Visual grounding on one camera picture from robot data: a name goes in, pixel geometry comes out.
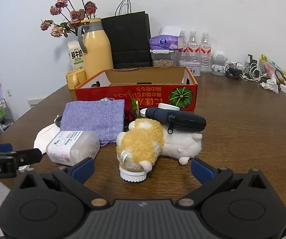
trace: red cardboard box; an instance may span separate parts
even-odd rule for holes
[[[98,101],[105,97],[124,99],[128,92],[138,100],[140,108],[167,103],[193,111],[197,82],[186,67],[109,69],[75,89],[79,101]]]

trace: brown tabletop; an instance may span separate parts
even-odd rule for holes
[[[210,73],[197,77],[195,113],[207,120],[203,150],[199,157],[214,167],[228,166],[245,173],[257,167],[267,176],[286,206],[286,94],[265,90],[252,81],[230,80]],[[0,136],[14,150],[33,147],[37,133],[62,114],[75,93],[64,86],[38,103]],[[39,173],[50,173],[58,164],[43,155],[32,165]],[[101,148],[95,158],[95,173],[85,183],[106,199],[172,198],[191,192],[200,183],[190,173],[190,162],[159,158],[142,183],[121,179],[116,145]],[[14,179],[2,179],[9,188]]]

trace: green pumpkin picture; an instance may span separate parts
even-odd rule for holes
[[[177,106],[180,109],[188,107],[193,100],[193,92],[184,87],[175,88],[169,95],[169,102],[171,105]]]

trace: zipper pull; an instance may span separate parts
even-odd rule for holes
[[[169,134],[171,135],[171,134],[173,134],[175,116],[169,115],[169,116],[167,117],[167,120],[169,121],[169,126],[168,126],[167,133],[169,133]]]

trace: blue gripper pad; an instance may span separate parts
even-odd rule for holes
[[[0,144],[0,153],[7,153],[13,151],[11,144]]]
[[[199,159],[193,159],[190,165],[190,170],[192,175],[201,183],[205,184],[214,178],[217,174],[215,169],[208,164],[204,164],[203,161]]]
[[[94,160],[91,157],[85,158],[69,168],[67,173],[78,182],[84,184],[94,173]]]

